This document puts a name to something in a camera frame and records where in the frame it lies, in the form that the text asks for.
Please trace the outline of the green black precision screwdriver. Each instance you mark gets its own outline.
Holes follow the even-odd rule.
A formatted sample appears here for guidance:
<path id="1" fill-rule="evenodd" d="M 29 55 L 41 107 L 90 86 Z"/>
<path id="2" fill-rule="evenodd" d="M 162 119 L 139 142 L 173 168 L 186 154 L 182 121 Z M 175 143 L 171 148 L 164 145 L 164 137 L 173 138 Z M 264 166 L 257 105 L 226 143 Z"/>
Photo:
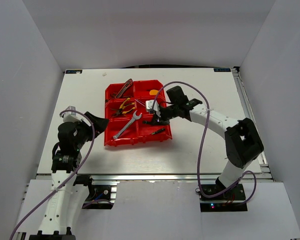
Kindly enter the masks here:
<path id="1" fill-rule="evenodd" d="M 144 120 L 144 121 L 142 121 L 142 123 L 143 123 L 143 124 L 146 124 L 146 125 L 152 125 L 152 122 L 151 122 L 151 121 L 146 121 L 146 120 Z"/>
<path id="2" fill-rule="evenodd" d="M 157 135 L 157 134 L 163 133 L 165 131 L 166 131 L 166 129 L 163 127 L 163 128 L 160 128 L 160 129 L 152 132 L 151 135 Z"/>

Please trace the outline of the silver open-end wrench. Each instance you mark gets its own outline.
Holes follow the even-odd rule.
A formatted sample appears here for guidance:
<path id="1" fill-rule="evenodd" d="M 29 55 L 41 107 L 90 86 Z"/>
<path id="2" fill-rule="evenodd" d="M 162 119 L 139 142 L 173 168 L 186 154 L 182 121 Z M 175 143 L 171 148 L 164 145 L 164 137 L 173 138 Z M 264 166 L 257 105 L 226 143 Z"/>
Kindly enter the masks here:
<path id="1" fill-rule="evenodd" d="M 139 120 L 142 116 L 143 116 L 142 113 L 138 115 L 137 111 L 135 111 L 132 115 L 132 118 L 129 120 L 129 122 L 117 134 L 113 136 L 113 139 L 117 140 L 135 121 Z"/>

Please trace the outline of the yellow handled pliers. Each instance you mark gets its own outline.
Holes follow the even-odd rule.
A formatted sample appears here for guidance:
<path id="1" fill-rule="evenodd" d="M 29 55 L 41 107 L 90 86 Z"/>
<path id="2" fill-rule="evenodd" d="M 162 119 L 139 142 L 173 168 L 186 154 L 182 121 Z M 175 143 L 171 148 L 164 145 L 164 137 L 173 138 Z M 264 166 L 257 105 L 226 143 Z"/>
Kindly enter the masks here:
<path id="1" fill-rule="evenodd" d="M 118 109 L 116 109 L 116 112 L 114 112 L 111 116 L 112 117 L 117 117 L 119 115 L 122 115 L 123 114 L 123 110 L 124 108 L 126 107 L 126 102 L 129 101 L 131 98 L 130 97 L 127 97 L 122 103 L 121 105 L 119 106 Z"/>
<path id="2" fill-rule="evenodd" d="M 126 105 L 126 107 L 124 108 L 123 113 L 119 116 L 125 116 L 126 114 L 128 114 L 136 109 L 134 102 L 128 102 L 128 103 L 125 103 L 125 105 Z M 113 113 L 115 113 L 117 109 L 112 108 L 111 110 L 113 110 Z"/>

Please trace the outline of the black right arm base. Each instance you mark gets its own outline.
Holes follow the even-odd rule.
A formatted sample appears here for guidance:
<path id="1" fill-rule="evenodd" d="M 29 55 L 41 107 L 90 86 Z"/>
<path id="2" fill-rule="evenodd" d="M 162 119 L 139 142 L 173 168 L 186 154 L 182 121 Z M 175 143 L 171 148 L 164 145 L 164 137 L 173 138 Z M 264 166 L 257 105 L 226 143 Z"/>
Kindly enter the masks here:
<path id="1" fill-rule="evenodd" d="M 200 211 L 202 213 L 222 213 L 222 212 L 247 212 L 246 194 L 241 183 L 233 189 L 216 196 L 207 198 L 201 195 L 200 189 L 197 187 L 195 192 L 199 195 Z"/>

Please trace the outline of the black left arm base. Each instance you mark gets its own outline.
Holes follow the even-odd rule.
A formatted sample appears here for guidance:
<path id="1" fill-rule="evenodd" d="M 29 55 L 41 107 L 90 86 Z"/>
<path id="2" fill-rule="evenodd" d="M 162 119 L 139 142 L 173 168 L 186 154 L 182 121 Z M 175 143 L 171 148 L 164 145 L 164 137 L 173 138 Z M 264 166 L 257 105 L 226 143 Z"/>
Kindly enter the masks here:
<path id="1" fill-rule="evenodd" d="M 117 192 L 117 182 L 93 179 L 89 195 L 82 205 L 84 210 L 111 210 Z"/>

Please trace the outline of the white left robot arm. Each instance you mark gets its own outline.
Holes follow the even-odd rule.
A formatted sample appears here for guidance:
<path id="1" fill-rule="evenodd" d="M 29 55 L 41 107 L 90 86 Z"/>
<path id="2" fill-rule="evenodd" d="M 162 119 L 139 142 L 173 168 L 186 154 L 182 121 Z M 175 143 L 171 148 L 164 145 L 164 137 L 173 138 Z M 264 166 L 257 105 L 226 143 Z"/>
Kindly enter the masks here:
<path id="1" fill-rule="evenodd" d="M 78 176 L 86 160 L 81 155 L 85 143 L 93 143 L 103 133 L 109 120 L 85 112 L 82 119 L 78 111 L 65 110 L 58 126 L 58 142 L 52 150 L 51 189 L 43 219 L 31 240 L 74 240 L 74 228 L 85 202 L 95 196 L 96 187 L 90 176 Z"/>

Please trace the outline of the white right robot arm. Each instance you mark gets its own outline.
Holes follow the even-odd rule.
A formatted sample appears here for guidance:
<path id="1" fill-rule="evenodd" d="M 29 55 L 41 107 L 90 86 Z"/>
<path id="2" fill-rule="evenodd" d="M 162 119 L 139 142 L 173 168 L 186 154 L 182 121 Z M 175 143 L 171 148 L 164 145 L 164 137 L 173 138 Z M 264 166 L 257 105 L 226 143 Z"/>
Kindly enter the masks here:
<path id="1" fill-rule="evenodd" d="M 167 90 L 169 106 L 163 106 L 157 99 L 145 103 L 146 111 L 152 114 L 151 123 L 167 123 L 174 118 L 183 118 L 204 126 L 225 141 L 227 163 L 216 179 L 216 195 L 226 200 L 234 193 L 234 186 L 247 167 L 264 151 L 264 145 L 254 122 L 250 118 L 231 118 L 212 110 L 208 103 L 188 99 L 180 86 Z"/>

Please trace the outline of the red six-compartment organizer tray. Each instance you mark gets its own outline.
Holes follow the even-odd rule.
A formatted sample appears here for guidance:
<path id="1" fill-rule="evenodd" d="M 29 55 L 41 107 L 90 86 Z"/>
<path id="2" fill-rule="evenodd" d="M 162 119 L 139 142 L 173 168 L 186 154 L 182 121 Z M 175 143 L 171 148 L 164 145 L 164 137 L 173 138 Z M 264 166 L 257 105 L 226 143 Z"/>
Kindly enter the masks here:
<path id="1" fill-rule="evenodd" d="M 133 85 L 123 95 L 130 96 L 130 100 L 126 103 L 134 102 L 135 109 L 126 115 L 111 117 L 114 112 L 112 109 L 118 109 L 126 99 L 111 98 L 111 94 L 118 93 L 123 85 L 124 83 L 112 83 L 105 89 L 104 110 L 105 117 L 109 119 L 109 123 L 104 132 L 104 146 L 118 147 L 121 145 L 134 145 L 137 143 L 145 144 L 147 142 L 163 142 L 171 140 L 173 137 L 170 125 L 143 124 L 143 121 L 150 122 L 153 114 L 146 112 L 146 108 L 135 101 L 135 99 L 138 99 L 146 104 L 146 101 L 154 100 L 155 95 L 150 95 L 149 91 L 159 91 L 163 84 L 157 79 L 133 81 Z M 139 120 L 136 120 L 118 139 L 113 139 L 113 136 L 130 121 L 135 111 L 137 111 L 138 115 L 142 113 L 142 117 Z M 151 133 L 161 128 L 165 128 L 165 131 L 160 134 L 151 135 Z"/>

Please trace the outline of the blue corner label sticker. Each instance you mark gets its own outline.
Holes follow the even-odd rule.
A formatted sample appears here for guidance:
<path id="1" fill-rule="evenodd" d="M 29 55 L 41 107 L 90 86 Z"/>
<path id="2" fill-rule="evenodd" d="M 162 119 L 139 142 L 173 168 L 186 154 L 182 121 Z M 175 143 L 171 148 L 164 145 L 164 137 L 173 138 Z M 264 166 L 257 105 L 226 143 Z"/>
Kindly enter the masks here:
<path id="1" fill-rule="evenodd" d="M 230 68 L 214 68 L 213 71 L 216 73 L 227 73 L 231 72 L 232 70 Z"/>
<path id="2" fill-rule="evenodd" d="M 65 71 L 65 74 L 81 74 L 82 72 L 82 69 L 68 69 Z"/>

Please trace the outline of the aluminium table frame rail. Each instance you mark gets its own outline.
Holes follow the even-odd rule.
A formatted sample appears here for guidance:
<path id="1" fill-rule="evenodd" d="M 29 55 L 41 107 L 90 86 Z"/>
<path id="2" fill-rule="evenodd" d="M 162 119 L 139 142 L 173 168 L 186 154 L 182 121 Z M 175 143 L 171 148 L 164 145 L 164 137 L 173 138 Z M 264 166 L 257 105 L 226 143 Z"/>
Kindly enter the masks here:
<path id="1" fill-rule="evenodd" d="M 197 179 L 196 174 L 117 174 L 117 175 L 102 175 L 92 174 L 92 178 L 96 181 L 172 181 L 172 180 L 190 180 L 194 181 Z M 272 180 L 270 172 L 255 173 L 255 176 L 259 180 Z M 50 174 L 37 174 L 36 180 L 50 180 Z M 217 174 L 201 174 L 201 180 L 215 180 Z M 247 174 L 244 179 L 253 179 L 252 174 Z"/>

